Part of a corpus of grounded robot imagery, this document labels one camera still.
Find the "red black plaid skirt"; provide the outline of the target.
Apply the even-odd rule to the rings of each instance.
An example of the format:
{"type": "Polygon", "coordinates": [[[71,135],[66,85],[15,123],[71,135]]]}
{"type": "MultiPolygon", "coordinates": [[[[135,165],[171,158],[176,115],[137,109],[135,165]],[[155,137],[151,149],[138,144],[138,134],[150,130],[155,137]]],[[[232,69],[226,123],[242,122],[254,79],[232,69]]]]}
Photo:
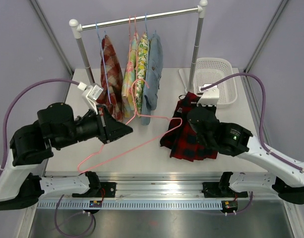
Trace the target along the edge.
{"type": "Polygon", "coordinates": [[[190,162],[217,158],[217,151],[206,149],[197,142],[196,133],[187,121],[187,114],[196,107],[199,99],[190,92],[179,96],[169,132],[160,139],[160,146],[170,149],[170,157],[190,162]]]}

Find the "pink wire hanger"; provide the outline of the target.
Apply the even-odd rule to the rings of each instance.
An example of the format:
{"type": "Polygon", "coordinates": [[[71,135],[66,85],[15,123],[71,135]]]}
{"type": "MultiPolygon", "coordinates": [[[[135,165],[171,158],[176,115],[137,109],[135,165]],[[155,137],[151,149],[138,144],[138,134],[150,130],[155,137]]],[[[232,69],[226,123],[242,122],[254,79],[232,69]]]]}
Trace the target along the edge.
{"type": "Polygon", "coordinates": [[[161,80],[157,108],[152,115],[132,117],[127,123],[133,133],[120,140],[85,148],[85,157],[77,165],[78,172],[161,172],[163,163],[170,160],[170,150],[160,146],[160,140],[182,127],[182,119],[173,115],[182,93],[183,86],[175,78],[161,80]]]}

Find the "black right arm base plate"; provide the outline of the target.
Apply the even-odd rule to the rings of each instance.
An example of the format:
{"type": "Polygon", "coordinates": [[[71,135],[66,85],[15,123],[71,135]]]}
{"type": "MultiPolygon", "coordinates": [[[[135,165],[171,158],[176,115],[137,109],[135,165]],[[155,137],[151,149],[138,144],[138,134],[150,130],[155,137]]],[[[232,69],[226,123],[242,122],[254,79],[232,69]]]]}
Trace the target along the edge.
{"type": "Polygon", "coordinates": [[[219,182],[203,182],[201,192],[205,198],[234,197],[233,192],[228,187],[219,185],[219,182]]]}

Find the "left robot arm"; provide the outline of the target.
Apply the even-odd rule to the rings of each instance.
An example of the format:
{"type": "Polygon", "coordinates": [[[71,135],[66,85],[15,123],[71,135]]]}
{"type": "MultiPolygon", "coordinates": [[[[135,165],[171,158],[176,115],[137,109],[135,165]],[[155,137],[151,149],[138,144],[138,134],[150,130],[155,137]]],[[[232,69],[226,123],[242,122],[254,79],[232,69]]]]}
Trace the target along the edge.
{"type": "Polygon", "coordinates": [[[14,133],[0,175],[0,211],[27,208],[47,197],[103,194],[95,172],[82,172],[71,178],[42,178],[32,173],[44,160],[53,157],[53,149],[92,138],[108,144],[133,132],[130,126],[114,119],[106,107],[97,109],[97,113],[89,110],[75,118],[70,105],[54,103],[38,111],[33,124],[14,133]]]}

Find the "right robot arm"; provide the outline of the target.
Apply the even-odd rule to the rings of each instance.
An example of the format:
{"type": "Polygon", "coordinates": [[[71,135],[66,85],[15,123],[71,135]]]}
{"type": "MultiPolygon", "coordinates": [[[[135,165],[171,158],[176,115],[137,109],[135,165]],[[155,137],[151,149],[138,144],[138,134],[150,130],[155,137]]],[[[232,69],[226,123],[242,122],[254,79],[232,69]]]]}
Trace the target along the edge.
{"type": "Polygon", "coordinates": [[[277,194],[293,204],[304,204],[304,162],[260,142],[251,131],[235,123],[220,122],[215,112],[196,107],[187,114],[199,144],[219,154],[238,157],[265,169],[266,173],[224,172],[218,184],[222,196],[232,193],[277,194]]]}

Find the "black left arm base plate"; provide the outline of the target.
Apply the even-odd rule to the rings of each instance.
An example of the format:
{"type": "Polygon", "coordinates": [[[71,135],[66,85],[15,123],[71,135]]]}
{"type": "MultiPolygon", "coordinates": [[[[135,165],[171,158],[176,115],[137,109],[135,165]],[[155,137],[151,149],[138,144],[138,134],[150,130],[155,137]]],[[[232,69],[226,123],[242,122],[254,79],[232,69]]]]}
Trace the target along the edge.
{"type": "Polygon", "coordinates": [[[73,193],[74,198],[115,198],[116,194],[115,182],[100,182],[99,188],[90,188],[83,194],[73,193]]]}

